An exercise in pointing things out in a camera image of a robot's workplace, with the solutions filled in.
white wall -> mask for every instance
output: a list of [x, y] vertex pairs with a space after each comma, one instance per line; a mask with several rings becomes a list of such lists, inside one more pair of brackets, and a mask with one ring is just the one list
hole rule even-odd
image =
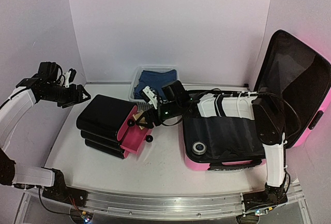
[[[261, 54], [251, 78], [257, 78], [272, 34], [283, 29], [331, 61], [331, 0], [271, 0]], [[307, 197], [314, 223], [330, 223], [331, 213], [331, 109], [311, 133], [306, 144], [288, 151]]]
[[[0, 0], [0, 103], [41, 61], [75, 68], [77, 82], [85, 82], [69, 0]], [[19, 122], [7, 150], [10, 158], [43, 166], [68, 111], [38, 103]], [[0, 223], [13, 222], [21, 194], [0, 186]]]
[[184, 82], [247, 83], [270, 0], [70, 0], [88, 81], [176, 65]]

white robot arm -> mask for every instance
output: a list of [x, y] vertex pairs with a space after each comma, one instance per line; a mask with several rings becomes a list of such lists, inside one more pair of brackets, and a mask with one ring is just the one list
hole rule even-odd
[[[66, 108], [84, 101], [91, 96], [82, 85], [73, 84], [76, 71], [70, 69], [63, 75], [61, 67], [52, 62], [42, 62], [38, 73], [23, 79], [8, 99], [0, 106], [0, 184], [21, 189], [46, 187], [43, 196], [66, 202], [68, 195], [85, 193], [65, 185], [61, 171], [28, 165], [20, 165], [5, 153], [8, 137], [22, 116], [40, 100], [57, 102]], [[77, 205], [82, 205], [78, 196]]]

pink suitcase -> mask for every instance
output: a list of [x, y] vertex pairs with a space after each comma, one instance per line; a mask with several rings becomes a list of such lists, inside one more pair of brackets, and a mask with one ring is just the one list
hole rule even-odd
[[[286, 148], [303, 144], [331, 101], [331, 65], [312, 48], [279, 30], [272, 36], [254, 87], [268, 87], [282, 96], [297, 112], [301, 131]], [[286, 130], [298, 129], [296, 118], [285, 108]], [[265, 158], [254, 121], [230, 118], [186, 118], [183, 121], [185, 163], [193, 170], [238, 170], [254, 167]], [[206, 152], [193, 147], [202, 142]]]

suitcase handle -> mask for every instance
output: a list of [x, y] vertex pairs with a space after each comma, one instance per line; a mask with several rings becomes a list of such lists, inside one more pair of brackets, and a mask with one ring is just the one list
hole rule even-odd
[[209, 171], [222, 171], [222, 170], [241, 170], [246, 168], [252, 168], [258, 166], [262, 163], [261, 159], [251, 160], [249, 163], [244, 164], [224, 164], [224, 163], [211, 163], [209, 167]]

blue cloth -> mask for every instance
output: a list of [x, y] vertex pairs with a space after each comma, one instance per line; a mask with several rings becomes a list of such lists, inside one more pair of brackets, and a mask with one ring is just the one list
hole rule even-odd
[[164, 73], [143, 70], [139, 78], [139, 83], [134, 88], [134, 92], [133, 92], [134, 98], [143, 99], [140, 95], [140, 91], [142, 91], [144, 87], [149, 86], [151, 89], [156, 89], [160, 94], [161, 98], [163, 100], [166, 100], [166, 96], [162, 91], [162, 87], [176, 80], [177, 80], [176, 70], [170, 70]]

